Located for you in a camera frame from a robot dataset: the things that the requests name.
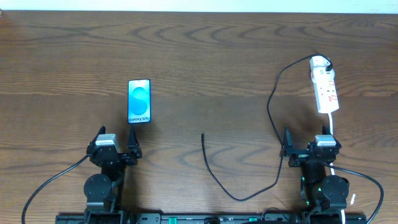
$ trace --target wooden tabletop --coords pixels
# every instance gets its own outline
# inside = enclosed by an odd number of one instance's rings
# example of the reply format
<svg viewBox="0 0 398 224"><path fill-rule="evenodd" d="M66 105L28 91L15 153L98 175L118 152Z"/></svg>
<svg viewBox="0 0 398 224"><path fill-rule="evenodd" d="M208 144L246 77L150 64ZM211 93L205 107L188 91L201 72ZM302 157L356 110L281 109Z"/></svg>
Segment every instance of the wooden tabletop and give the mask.
<svg viewBox="0 0 398 224"><path fill-rule="evenodd" d="M126 145L127 81L152 80L152 122L137 125L143 158L126 171L123 204L164 213L299 211L300 169L285 159L280 180L247 202L231 200L275 181L280 145L266 112L277 74L310 54L329 57L343 148L336 166L380 181L374 223L398 222L398 16L176 12L4 12L0 22L0 223L19 223L30 195L85 155L104 125ZM321 126L306 60L287 70L271 101L279 132L298 147ZM53 181L31 203L27 223L54 223L86 208L89 161ZM379 190L350 182L348 212L368 217Z"/></svg>

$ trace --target black cable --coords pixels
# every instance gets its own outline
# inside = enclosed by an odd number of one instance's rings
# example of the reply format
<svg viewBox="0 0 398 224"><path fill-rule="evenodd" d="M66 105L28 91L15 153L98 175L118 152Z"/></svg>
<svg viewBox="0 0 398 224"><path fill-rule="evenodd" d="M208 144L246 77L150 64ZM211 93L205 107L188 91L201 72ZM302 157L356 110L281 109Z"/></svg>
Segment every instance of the black cable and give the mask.
<svg viewBox="0 0 398 224"><path fill-rule="evenodd" d="M273 184L271 184L270 186L268 186L268 187L266 187L266 188L264 188L264 189L262 189L262 190L260 190L260 191L258 191L258 192L256 192L256 193L254 193L254 194L252 194L252 195L250 195L250 196L248 196L248 197L246 197L246 198L244 198L244 199L238 199L238 198L232 196L232 195L223 187L223 185L218 181L218 179L214 176L213 172L210 170L210 167L209 167L209 164L207 163L207 158L206 158L206 151L205 151L205 134L204 134L204 133L201 134L201 148L202 148L202 151L203 151L203 158L204 158L204 160L205 160L205 165L206 165L207 171L210 173L210 175L213 177L213 179L217 182L217 184L221 187L221 189L223 189L223 191L224 191L230 198L232 198L233 200L235 200L235 201L237 201L237 202L244 202L244 201L247 201L247 200L249 200L249 199L251 199L251 198L253 198L253 197L255 197L255 196L257 196L257 195L259 195L259 194L261 194L261 193L263 193L263 192L265 192L266 190L269 190L269 189L273 188L273 186L275 186L276 183L278 183L279 175L280 175L280 170L282 169L283 157L280 158L278 174L277 174L276 180L275 180L275 182L274 182Z"/></svg>
<svg viewBox="0 0 398 224"><path fill-rule="evenodd" d="M279 74L278 74L278 76L277 76L277 78L276 78L275 87L274 87L273 91L271 92L271 94L269 95L268 102L267 102L267 112L268 112L269 119L270 119L270 121L271 121L271 125L272 125L272 127L274 128L275 134L276 134L276 136L278 137L278 140L279 140L281 146L283 146L283 142L282 142L282 139L281 139L280 136L279 136L278 130L276 130L275 124L274 124L274 122L273 122L273 120L272 120L272 118L271 118L271 114L270 114L270 112L269 112L269 102L271 101L272 96L274 96L274 93L275 93L276 88L277 88L277 86L278 86L279 78L280 78L280 75L282 74L282 72L284 72L286 69L290 68L291 66L293 66L293 65L295 65L295 64L297 64L297 63L299 63L299 62L301 62L302 60L305 60L305 59L308 59L308 58L312 58L312 57L314 57L314 56L322 56L322 57L324 57L324 58L330 63L330 65L327 66L326 71L330 71L330 70L333 68L333 64L331 63L331 61L330 61L327 57L325 57L324 55L322 55L322 54L313 54L313 55L309 55L309 56L306 56L306 57L304 57L304 58L301 58L300 60L297 60L297 61L291 63L290 65L284 67L284 69L282 69L282 70L279 72Z"/></svg>
<svg viewBox="0 0 398 224"><path fill-rule="evenodd" d="M29 207L29 204L32 202L33 198L38 194L38 192L40 192L47 184L49 184L51 181L55 180L56 178L60 177L61 175L71 171L73 168L75 168L76 166L78 166L79 164L81 164L84 160L87 159L87 157L89 157L90 155L86 155L85 157L83 157L82 159L80 159L77 163L75 163L74 165L72 165L71 167L67 168L66 170L62 171L61 173L51 177L48 181L44 182L44 184L42 184L33 194L32 196L30 196L30 199L26 202L24 210L22 211L22 224L25 224L25 216L26 216L26 211L27 208Z"/></svg>
<svg viewBox="0 0 398 224"><path fill-rule="evenodd" d="M283 212L280 211L279 208L277 208L277 207L267 208L267 210L265 210L265 211L262 213L262 215L261 215L261 221L262 221L262 219L265 219L265 215L266 215L266 214L269 212L269 210L271 210L271 209L277 210L280 214L283 215L283 217L286 219L286 221L289 221L289 219L285 216L285 214L283 214Z"/></svg>
<svg viewBox="0 0 398 224"><path fill-rule="evenodd" d="M354 175L363 177L363 178L368 179L368 180L370 180L371 182L375 183L375 184L379 187L379 189L380 189L380 199L379 199L379 203L377 204L376 209L374 210L373 214L372 214L372 215L370 216L370 218L366 221L366 224L369 224L369 223L373 220L373 218L377 215L377 213L378 213L379 210L380 210L381 204L383 203L383 199L384 199L384 190L383 190L383 186L382 186L377 180L373 179L372 177L370 177L370 176L368 176L368 175L361 174L361 173L359 173L359 172L355 172L355 171L352 171L352 170L349 170L349 169L340 168L340 167L337 167L337 166L331 166L331 165L327 164L326 162L323 162L322 160L320 160L317 156L315 156L315 157L317 158L318 162L321 163L322 165L324 165L325 167L333 168L333 169L336 169L336 170L340 170L340 171L343 171L343 172L347 172L347 173L349 173L349 174L354 174Z"/></svg>

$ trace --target power strip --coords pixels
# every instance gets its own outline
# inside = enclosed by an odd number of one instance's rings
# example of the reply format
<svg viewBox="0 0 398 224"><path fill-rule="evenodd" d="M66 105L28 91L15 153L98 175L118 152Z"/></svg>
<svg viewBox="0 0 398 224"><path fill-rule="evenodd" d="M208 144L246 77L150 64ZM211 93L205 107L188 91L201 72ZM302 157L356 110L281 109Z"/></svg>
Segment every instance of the power strip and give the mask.
<svg viewBox="0 0 398 224"><path fill-rule="evenodd" d="M335 71L326 70L329 64L330 62L322 56L314 56L310 60L311 80L319 113L331 113L339 108L334 81Z"/></svg>

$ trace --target phone screen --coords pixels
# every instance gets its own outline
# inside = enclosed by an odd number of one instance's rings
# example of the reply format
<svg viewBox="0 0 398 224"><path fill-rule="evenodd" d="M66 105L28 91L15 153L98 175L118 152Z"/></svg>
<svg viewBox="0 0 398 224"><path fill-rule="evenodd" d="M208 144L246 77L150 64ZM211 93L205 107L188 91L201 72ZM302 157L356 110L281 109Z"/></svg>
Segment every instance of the phone screen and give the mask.
<svg viewBox="0 0 398 224"><path fill-rule="evenodd" d="M130 80L128 92L129 123L150 122L150 80Z"/></svg>

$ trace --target white background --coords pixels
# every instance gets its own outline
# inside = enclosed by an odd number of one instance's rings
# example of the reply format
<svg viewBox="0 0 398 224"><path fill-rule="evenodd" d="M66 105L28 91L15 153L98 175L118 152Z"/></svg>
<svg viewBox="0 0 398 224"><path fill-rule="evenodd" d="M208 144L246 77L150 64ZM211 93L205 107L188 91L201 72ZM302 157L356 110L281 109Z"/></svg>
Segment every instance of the white background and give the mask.
<svg viewBox="0 0 398 224"><path fill-rule="evenodd" d="M0 0L3 10L398 13L398 0Z"/></svg>

